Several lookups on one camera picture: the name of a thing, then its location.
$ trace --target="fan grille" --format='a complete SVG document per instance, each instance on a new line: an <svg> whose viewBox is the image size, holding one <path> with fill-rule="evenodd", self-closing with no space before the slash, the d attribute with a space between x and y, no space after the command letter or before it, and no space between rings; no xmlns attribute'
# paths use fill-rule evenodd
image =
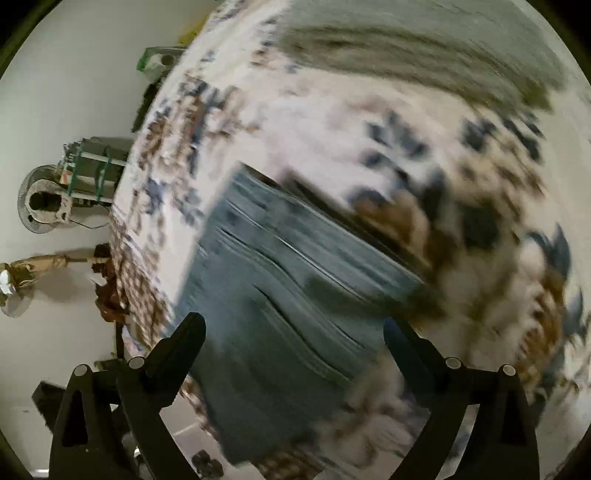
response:
<svg viewBox="0 0 591 480"><path fill-rule="evenodd" d="M47 233L56 227L56 223L39 223L37 222L25 205L27 198L27 191L33 183L37 180L54 180L56 176L56 168L53 165L43 165L31 170L29 174L21 183L21 188L18 191L17 197L17 210L18 216L21 219L22 224L27 230L33 233Z"/></svg>

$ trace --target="power cord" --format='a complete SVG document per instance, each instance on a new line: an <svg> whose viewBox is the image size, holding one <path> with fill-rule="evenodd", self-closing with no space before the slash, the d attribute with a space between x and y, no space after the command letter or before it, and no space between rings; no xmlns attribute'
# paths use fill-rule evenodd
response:
<svg viewBox="0 0 591 480"><path fill-rule="evenodd" d="M111 212L105 205L101 205L101 204L99 204L99 205L101 207L103 207L108 213ZM84 228L88 228L88 230L97 230L98 228L103 228L104 226L109 225L109 222L105 222L102 225L98 225L98 226L88 226L88 225L85 225L84 223L76 222L75 220L72 220L71 218L70 218L70 221L72 223L75 223L76 225L80 225L80 226L83 226Z"/></svg>

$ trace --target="black object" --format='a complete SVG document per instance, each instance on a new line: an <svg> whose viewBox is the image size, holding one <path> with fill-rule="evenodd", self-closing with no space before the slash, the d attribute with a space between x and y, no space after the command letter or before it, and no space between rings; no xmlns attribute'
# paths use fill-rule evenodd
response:
<svg viewBox="0 0 591 480"><path fill-rule="evenodd" d="M480 409L450 479L539 479L534 426L513 367L488 372L466 368L456 358L444 359L407 322L386 320L384 339L417 402L431 411L391 480L436 478L470 404L480 404ZM42 382L37 393L63 396L53 425L49 478L138 480L121 443L122 432L131 431L154 480L199 479L159 412L174 401L204 340L203 317L191 313L145 359L116 362L99 372L79 365L63 392ZM113 412L112 404L119 406ZM0 460L6 462L0 466L11 473L3 478L31 478L9 448L2 453ZM202 475L223 475L221 465L206 452L191 461Z"/></svg>
<svg viewBox="0 0 591 480"><path fill-rule="evenodd" d="M476 423L450 480L538 480L535 430L519 376L510 365L498 372L444 359L407 322L386 320L386 345L417 402L431 415L390 480L431 480L445 462L466 408L480 404Z"/></svg>
<svg viewBox="0 0 591 480"><path fill-rule="evenodd" d="M154 480L199 479L166 429L159 412L177 395L205 340L201 315L189 314L170 338L145 358L110 370L76 367L54 426L50 479L137 479L113 424L111 404L122 407Z"/></svg>

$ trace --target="patterned blanket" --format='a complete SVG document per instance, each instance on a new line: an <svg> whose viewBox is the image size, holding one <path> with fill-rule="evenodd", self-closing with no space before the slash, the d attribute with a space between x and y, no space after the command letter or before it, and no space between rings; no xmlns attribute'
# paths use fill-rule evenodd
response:
<svg viewBox="0 0 591 480"><path fill-rule="evenodd" d="M543 118L300 66L274 45L287 5L226 1L147 116L112 209L119 294L135 336L149 349L170 327L208 214L246 164L278 184L304 185L387 239L431 287L413 326L444 356L483 369L515 365L538 424L542 474L552 475L591 422L590 293L565 233L570 212L550 193L557 160ZM424 421L408 415L400 385L395 364L377 359L343 409L316 427L313 444L259 469L311 478L317 462L388 477ZM184 392L210 428L190 379Z"/></svg>

